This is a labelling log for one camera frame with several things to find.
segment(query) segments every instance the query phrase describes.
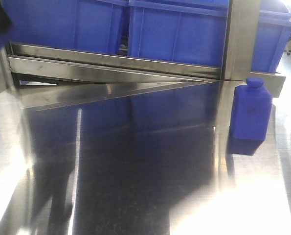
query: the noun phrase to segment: metal frame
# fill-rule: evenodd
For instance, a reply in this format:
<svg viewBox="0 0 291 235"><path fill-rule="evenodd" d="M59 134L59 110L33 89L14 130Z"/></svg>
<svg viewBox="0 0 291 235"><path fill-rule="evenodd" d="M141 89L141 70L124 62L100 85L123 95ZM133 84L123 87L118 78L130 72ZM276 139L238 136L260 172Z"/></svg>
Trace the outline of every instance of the metal frame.
<svg viewBox="0 0 291 235"><path fill-rule="evenodd" d="M261 77L273 96L279 97L285 76L251 71L260 5L261 0L230 0L222 80Z"/></svg>
<svg viewBox="0 0 291 235"><path fill-rule="evenodd" d="M251 63L261 0L230 0L223 67L179 64L156 60L54 49L34 45L11 45L10 69L16 77L30 75L48 81L85 83L245 81L262 77L266 87L278 97L285 77L252 72Z"/></svg>

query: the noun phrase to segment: blue bin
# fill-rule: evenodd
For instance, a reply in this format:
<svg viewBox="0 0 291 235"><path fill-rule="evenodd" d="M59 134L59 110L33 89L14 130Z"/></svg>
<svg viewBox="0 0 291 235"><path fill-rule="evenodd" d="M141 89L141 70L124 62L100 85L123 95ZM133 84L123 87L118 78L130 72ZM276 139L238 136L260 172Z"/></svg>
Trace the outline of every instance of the blue bin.
<svg viewBox="0 0 291 235"><path fill-rule="evenodd" d="M128 54L220 66L227 11L130 0Z"/></svg>
<svg viewBox="0 0 291 235"><path fill-rule="evenodd" d="M130 7L130 56L222 65L226 10L137 0ZM274 73L290 34L290 21L260 17L252 70Z"/></svg>
<svg viewBox="0 0 291 235"><path fill-rule="evenodd" d="M275 73L291 35L291 21L260 17L252 71Z"/></svg>
<svg viewBox="0 0 291 235"><path fill-rule="evenodd" d="M126 0L4 0L20 43L115 54Z"/></svg>
<svg viewBox="0 0 291 235"><path fill-rule="evenodd" d="M227 9L229 0L142 0L162 4L182 5L205 8L205 9ZM291 7L286 6L280 0L262 0L260 16L282 20L291 20Z"/></svg>

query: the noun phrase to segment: blue container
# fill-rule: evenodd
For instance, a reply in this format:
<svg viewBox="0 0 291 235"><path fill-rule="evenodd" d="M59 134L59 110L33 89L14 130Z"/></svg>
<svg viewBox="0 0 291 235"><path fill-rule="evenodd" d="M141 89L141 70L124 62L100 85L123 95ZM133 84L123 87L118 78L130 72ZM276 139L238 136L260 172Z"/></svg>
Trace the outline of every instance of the blue container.
<svg viewBox="0 0 291 235"><path fill-rule="evenodd" d="M229 0L142 0L162 4L183 5L206 9L227 9ZM262 0L260 16L282 20L291 20L291 7L286 6L280 0Z"/></svg>
<svg viewBox="0 0 291 235"><path fill-rule="evenodd" d="M275 73L291 35L291 21L260 17L252 71Z"/></svg>
<svg viewBox="0 0 291 235"><path fill-rule="evenodd" d="M130 0L130 56L220 66L226 11Z"/></svg>
<svg viewBox="0 0 291 235"><path fill-rule="evenodd" d="M222 65L226 10L131 0L129 55L205 66ZM253 71L276 72L291 22L260 17Z"/></svg>
<svg viewBox="0 0 291 235"><path fill-rule="evenodd" d="M126 0L4 0L12 41L115 54Z"/></svg>
<svg viewBox="0 0 291 235"><path fill-rule="evenodd" d="M247 85L235 88L230 121L233 137L263 141L266 138L272 95L261 78L247 78Z"/></svg>

